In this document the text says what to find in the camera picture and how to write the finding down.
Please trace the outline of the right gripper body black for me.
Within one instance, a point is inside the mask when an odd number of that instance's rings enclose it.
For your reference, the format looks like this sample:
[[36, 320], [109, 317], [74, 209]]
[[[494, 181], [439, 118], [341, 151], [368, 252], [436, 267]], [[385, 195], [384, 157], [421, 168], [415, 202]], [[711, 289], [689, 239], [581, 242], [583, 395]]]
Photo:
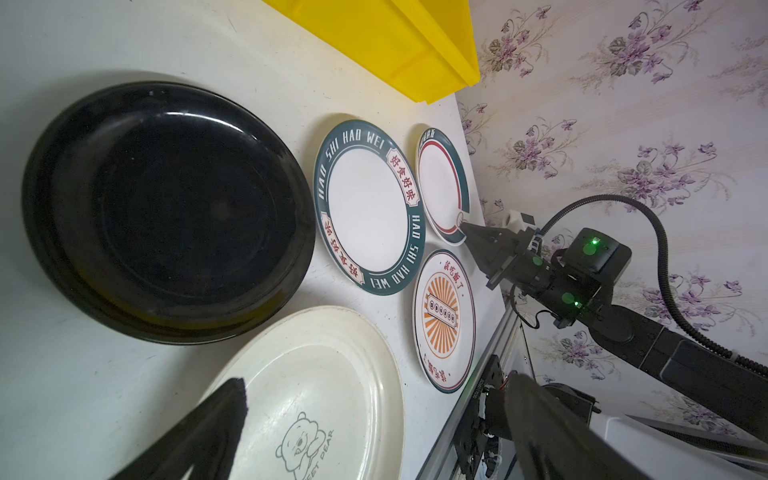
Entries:
[[558, 324], [594, 324], [594, 297], [600, 289], [591, 261], [600, 251], [600, 235], [584, 230], [563, 255], [559, 264], [548, 261], [530, 248], [533, 230], [512, 235], [512, 261], [505, 270], [513, 286], [550, 310]]

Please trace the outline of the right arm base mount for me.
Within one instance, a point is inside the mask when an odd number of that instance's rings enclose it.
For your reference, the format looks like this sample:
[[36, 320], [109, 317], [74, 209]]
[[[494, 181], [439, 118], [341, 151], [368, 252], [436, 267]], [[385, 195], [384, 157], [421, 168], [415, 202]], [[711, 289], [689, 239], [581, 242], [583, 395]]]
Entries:
[[512, 440], [505, 411], [508, 377], [500, 357], [491, 355], [452, 439], [457, 456], [454, 479], [495, 479], [500, 471], [511, 477], [517, 455], [505, 461], [502, 448], [504, 441]]

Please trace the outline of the cream plate bear drawing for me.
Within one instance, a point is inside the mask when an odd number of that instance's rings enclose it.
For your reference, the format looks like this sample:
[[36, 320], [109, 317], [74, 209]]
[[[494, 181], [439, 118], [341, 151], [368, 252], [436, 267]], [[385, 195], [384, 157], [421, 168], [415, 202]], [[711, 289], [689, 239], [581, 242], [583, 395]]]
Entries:
[[397, 479], [399, 370], [383, 335], [340, 306], [302, 310], [246, 344], [210, 385], [243, 380], [233, 479]]

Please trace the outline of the white plate orange sunburst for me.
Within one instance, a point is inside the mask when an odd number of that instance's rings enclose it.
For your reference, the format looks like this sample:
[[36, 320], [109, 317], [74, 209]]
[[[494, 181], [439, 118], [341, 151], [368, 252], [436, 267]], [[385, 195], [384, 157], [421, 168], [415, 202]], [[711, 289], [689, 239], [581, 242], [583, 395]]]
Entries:
[[412, 318], [416, 352], [427, 379], [442, 393], [460, 390], [472, 370], [477, 323], [470, 278], [451, 251], [438, 249], [425, 259]]

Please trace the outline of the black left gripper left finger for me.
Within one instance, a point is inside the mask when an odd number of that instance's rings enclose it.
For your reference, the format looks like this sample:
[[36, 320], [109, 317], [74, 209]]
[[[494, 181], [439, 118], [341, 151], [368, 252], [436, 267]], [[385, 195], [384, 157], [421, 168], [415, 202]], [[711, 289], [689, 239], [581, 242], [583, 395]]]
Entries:
[[227, 479], [247, 413], [245, 382], [230, 378], [113, 477]]

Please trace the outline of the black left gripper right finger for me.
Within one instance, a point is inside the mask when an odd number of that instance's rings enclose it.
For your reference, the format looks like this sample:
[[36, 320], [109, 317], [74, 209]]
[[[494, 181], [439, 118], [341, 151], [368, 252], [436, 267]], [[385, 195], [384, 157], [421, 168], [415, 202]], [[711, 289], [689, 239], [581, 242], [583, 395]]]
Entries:
[[646, 475], [526, 375], [503, 389], [506, 429], [526, 479], [644, 479]]

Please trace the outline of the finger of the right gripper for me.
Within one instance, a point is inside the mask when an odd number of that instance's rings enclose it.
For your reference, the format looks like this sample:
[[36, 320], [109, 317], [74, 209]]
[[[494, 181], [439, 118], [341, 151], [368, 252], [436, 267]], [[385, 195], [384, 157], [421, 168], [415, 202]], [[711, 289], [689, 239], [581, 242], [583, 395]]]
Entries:
[[500, 282], [504, 271], [518, 255], [522, 234], [508, 228], [487, 227], [463, 221], [459, 229], [465, 235], [468, 247], [477, 267], [489, 282]]

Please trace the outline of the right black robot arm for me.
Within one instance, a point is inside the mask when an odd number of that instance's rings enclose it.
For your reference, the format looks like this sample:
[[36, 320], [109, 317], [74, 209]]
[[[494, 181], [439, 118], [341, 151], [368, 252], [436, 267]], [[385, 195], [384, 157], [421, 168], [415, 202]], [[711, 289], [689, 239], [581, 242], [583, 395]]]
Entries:
[[[553, 316], [558, 328], [584, 325], [591, 339], [645, 375], [670, 387], [759, 440], [767, 437], [767, 369], [707, 338], [682, 314], [669, 280], [669, 245], [658, 216], [635, 209], [656, 238], [658, 293], [671, 325], [614, 301], [632, 253], [585, 228], [568, 247], [544, 256], [544, 228], [513, 232], [462, 222], [488, 287], [508, 283]], [[486, 431], [511, 441], [513, 466], [525, 479], [748, 479], [751, 472], [643, 424], [606, 419], [592, 428], [568, 405], [564, 389], [513, 374], [492, 389]]]

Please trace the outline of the black round plate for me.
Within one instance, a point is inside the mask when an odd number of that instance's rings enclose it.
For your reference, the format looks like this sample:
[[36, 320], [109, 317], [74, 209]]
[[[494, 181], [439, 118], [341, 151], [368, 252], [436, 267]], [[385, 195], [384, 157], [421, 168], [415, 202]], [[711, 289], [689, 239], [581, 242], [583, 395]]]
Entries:
[[288, 146], [243, 106], [180, 83], [116, 85], [63, 110], [31, 151], [21, 204], [56, 288], [160, 344], [260, 327], [313, 256], [313, 201]]

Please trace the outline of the white plate red green rim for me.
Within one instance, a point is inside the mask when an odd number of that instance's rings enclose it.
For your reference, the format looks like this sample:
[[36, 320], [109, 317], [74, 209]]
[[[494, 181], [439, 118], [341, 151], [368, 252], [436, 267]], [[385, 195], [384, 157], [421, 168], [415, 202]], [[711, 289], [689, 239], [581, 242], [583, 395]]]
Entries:
[[466, 235], [463, 221], [470, 219], [469, 185], [460, 156], [437, 128], [427, 128], [417, 147], [417, 180], [427, 218], [437, 236], [451, 246], [461, 245]]

